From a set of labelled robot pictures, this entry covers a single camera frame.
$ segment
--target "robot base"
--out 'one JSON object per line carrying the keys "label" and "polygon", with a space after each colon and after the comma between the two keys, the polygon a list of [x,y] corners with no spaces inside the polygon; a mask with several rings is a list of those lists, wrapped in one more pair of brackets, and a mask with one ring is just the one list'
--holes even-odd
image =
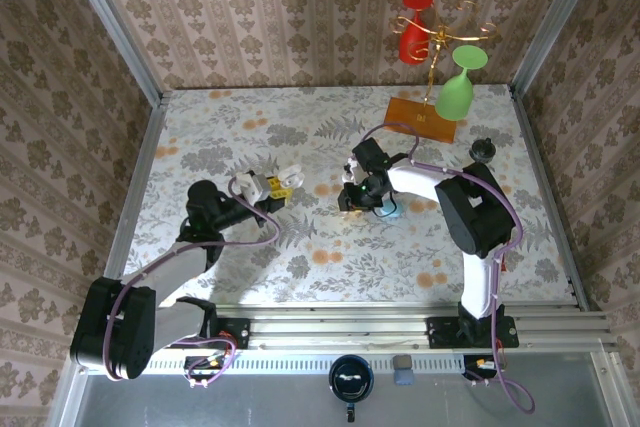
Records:
{"label": "robot base", "polygon": [[[427,335],[431,349],[491,348],[491,316],[475,319],[458,304],[458,317],[429,317]],[[520,345],[518,331],[513,317],[504,315],[504,305],[496,315],[496,337],[503,347],[515,348]]]}

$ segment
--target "black round object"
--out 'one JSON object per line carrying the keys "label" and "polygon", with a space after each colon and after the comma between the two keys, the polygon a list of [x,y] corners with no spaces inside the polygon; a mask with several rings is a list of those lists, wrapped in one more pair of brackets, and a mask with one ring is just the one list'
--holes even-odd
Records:
{"label": "black round object", "polygon": [[331,366],[329,385],[343,402],[360,402],[373,390],[373,371],[362,357],[343,355]]}
{"label": "black round object", "polygon": [[488,164],[493,159],[493,156],[496,155],[496,146],[493,145],[489,138],[478,139],[471,145],[469,155],[476,162]]}

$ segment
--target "patterned wallpaper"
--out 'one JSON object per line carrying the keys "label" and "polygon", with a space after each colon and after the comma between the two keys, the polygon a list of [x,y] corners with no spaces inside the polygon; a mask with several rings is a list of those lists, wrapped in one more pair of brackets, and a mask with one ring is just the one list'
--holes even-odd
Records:
{"label": "patterned wallpaper", "polygon": [[[402,0],[113,0],[156,81],[193,87],[424,83],[427,65],[397,59],[389,21]],[[462,0],[436,0],[447,22]],[[551,0],[472,0],[504,37],[472,79],[507,83]],[[436,80],[454,71],[447,56]]]}
{"label": "patterned wallpaper", "polygon": [[148,115],[87,0],[0,0],[0,425],[44,425]]}
{"label": "patterned wallpaper", "polygon": [[526,101],[640,400],[640,0],[580,0]]}

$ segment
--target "table surface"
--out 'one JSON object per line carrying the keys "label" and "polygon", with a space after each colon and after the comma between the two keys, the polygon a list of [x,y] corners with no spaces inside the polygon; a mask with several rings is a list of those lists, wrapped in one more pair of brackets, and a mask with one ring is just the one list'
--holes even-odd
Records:
{"label": "table surface", "polygon": [[[226,189],[237,172],[271,175],[294,163],[306,176],[292,202],[275,214],[282,235],[265,247],[227,247],[208,272],[175,296],[216,303],[457,302],[462,254],[448,235],[439,205],[399,194],[398,218],[342,214],[337,196],[342,166],[371,127],[382,122],[392,96],[419,100],[415,87],[328,87],[174,92],[146,187],[127,273],[164,252],[186,216],[189,186],[210,179]],[[379,131],[393,155],[410,136]],[[451,145],[422,140],[416,160],[462,168],[478,138],[490,137],[489,164],[525,227],[522,244],[507,255],[501,277],[506,301],[574,304],[563,259],[506,86],[476,86],[468,117]],[[271,236],[247,221],[227,240]]]}

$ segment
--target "purple cable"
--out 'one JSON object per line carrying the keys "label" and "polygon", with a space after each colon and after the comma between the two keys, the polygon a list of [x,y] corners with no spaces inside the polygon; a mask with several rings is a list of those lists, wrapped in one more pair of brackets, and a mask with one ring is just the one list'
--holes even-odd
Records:
{"label": "purple cable", "polygon": [[210,242],[198,242],[195,244],[188,244],[183,247],[180,247],[179,249],[171,250],[165,253],[162,257],[151,262],[147,267],[145,267],[142,271],[140,271],[138,275],[136,275],[129,282],[127,282],[127,284],[122,288],[122,290],[120,291],[120,294],[118,294],[118,297],[116,297],[116,300],[113,303],[113,307],[111,308],[111,312],[109,313],[109,320],[107,320],[107,327],[104,333],[104,341],[102,343],[102,363],[104,364],[107,377],[110,380],[113,380],[113,381],[122,380],[122,377],[116,374],[113,368],[111,367],[111,363],[109,362],[109,350],[111,348],[111,336],[113,335],[113,326],[115,324],[116,316],[118,315],[118,312],[120,312],[120,306],[122,305],[122,302],[125,296],[127,295],[127,293],[129,292],[129,290],[131,290],[131,287],[133,287],[136,283],[140,282],[148,274],[156,270],[158,267],[163,265],[169,259],[175,257],[178,254],[186,252],[187,250],[195,249],[197,247],[215,247],[215,246],[229,246],[229,245],[260,246],[260,245],[270,244],[271,242],[274,242],[275,240],[277,240],[278,237],[280,237],[280,225],[273,218],[271,218],[269,215],[265,214],[261,210],[255,208],[240,196],[233,193],[232,187],[235,181],[236,181],[235,177],[232,177],[231,180],[229,181],[229,184],[227,186],[227,190],[229,190],[229,195],[233,199],[238,201],[241,205],[243,205],[245,208],[249,209],[251,212],[253,212],[256,215],[259,215],[264,220],[266,220],[271,225],[273,225],[273,227],[276,229],[275,233],[273,234],[273,236],[271,236],[266,240],[258,240],[253,242],[210,241]]}
{"label": "purple cable", "polygon": [[[513,403],[513,405],[515,405],[521,412],[525,413],[525,414],[533,414],[536,410],[536,403],[535,400],[533,399],[533,396],[531,395],[531,393],[521,384],[510,380],[510,379],[506,379],[503,375],[502,375],[502,369],[500,368],[500,357],[499,357],[499,352],[498,352],[498,345],[497,345],[497,333],[496,333],[496,323],[497,323],[497,317],[496,317],[496,307],[497,307],[497,301],[498,301],[498,290],[500,288],[500,263],[501,263],[501,259],[502,256],[508,252],[509,250],[515,248],[516,245],[518,245],[521,241],[522,238],[524,237],[524,229],[522,228],[522,222],[520,222],[520,218],[518,217],[518,214],[516,213],[515,209],[513,208],[513,206],[511,205],[511,203],[507,200],[507,198],[502,195],[498,190],[496,190],[492,185],[488,184],[487,182],[485,182],[482,179],[479,179],[478,177],[474,176],[474,175],[470,175],[467,174],[465,172],[461,172],[455,169],[449,169],[448,167],[438,167],[435,165],[431,165],[431,164],[425,164],[422,162],[416,162],[415,160],[413,160],[413,153],[415,152],[416,148],[418,147],[418,143],[420,142],[420,138],[417,134],[417,132],[415,131],[415,129],[413,127],[411,127],[408,124],[404,124],[401,122],[389,122],[389,123],[384,123],[384,124],[380,124],[376,127],[374,127],[373,129],[371,129],[369,132],[367,132],[364,137],[362,138],[362,141],[366,140],[373,132],[375,132],[378,129],[381,129],[387,125],[399,125],[402,127],[405,127],[407,129],[409,129],[410,131],[412,131],[415,135],[415,142],[413,144],[413,147],[411,148],[411,150],[408,153],[408,159],[409,161],[412,163],[412,165],[414,165],[415,167],[418,167],[419,169],[424,169],[430,172],[437,172],[440,174],[453,174],[453,175],[459,175],[460,177],[462,177],[463,179],[466,179],[470,182],[473,182],[474,184],[479,185],[480,187],[486,189],[491,195],[493,195],[496,199],[498,199],[498,201],[502,204],[502,206],[507,209],[507,212],[509,212],[509,215],[511,215],[511,217],[513,218],[513,222],[515,223],[516,226],[516,238],[510,242],[509,244],[501,247],[500,249],[496,250],[493,254],[493,261],[492,261],[492,265],[491,268],[494,269],[494,275],[491,278],[491,285],[490,285],[490,296],[491,296],[491,352],[493,354],[493,361],[494,364],[496,366],[496,372],[498,374],[498,379],[500,384],[502,385],[502,389],[504,390],[505,394],[507,395],[507,397],[509,398],[509,400]],[[511,385],[515,388],[517,388],[518,390],[520,390],[521,392],[523,392],[528,398],[529,401],[531,402],[531,407],[526,409],[525,407],[523,407],[518,401],[517,399],[514,397],[514,395],[509,391],[509,389],[507,388],[508,385]]]}
{"label": "purple cable", "polygon": [[[214,382],[218,377],[220,377],[222,374],[224,374],[224,372],[231,367],[231,364],[233,364],[233,361],[236,359],[236,343],[231,340],[228,339],[226,337],[212,337],[210,339],[182,339],[178,342],[174,342],[173,345],[199,345],[199,344],[208,344],[210,342],[226,342],[227,344],[229,344],[231,346],[231,356],[229,357],[229,360],[224,361],[224,364],[222,366],[222,368],[210,379],[205,379],[203,380],[203,387],[206,387],[207,385],[210,385],[212,382]],[[206,360],[209,357],[202,357],[202,359],[200,359],[198,362],[194,362],[193,364],[191,364],[191,367],[189,367],[189,369],[187,370],[187,379],[189,381],[192,380],[191,377],[191,373],[198,368],[199,366],[201,366],[203,364],[203,362],[206,362]]]}

